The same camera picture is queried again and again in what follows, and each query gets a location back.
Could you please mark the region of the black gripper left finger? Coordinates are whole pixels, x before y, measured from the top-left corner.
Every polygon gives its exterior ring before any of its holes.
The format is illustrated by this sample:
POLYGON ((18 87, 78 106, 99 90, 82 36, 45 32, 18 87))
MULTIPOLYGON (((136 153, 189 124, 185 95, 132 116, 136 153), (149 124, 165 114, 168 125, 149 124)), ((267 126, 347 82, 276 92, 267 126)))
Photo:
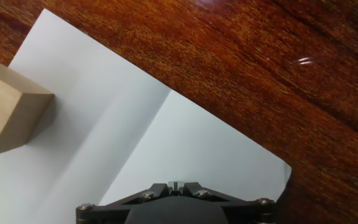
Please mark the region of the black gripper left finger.
POLYGON ((76 224, 124 223, 129 212, 138 205, 164 197, 176 192, 176 182, 172 184, 152 184, 146 190, 137 192, 107 205, 84 203, 76 208, 76 224))

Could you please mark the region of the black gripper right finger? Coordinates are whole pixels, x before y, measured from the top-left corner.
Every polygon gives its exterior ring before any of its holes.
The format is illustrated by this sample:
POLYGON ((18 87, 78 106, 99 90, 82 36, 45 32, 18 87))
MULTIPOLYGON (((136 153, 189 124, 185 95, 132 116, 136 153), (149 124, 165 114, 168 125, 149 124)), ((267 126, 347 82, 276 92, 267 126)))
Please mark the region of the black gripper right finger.
POLYGON ((276 202, 269 198, 243 200, 203 187, 198 182, 176 182, 176 195, 218 205, 229 223, 276 223, 276 202))

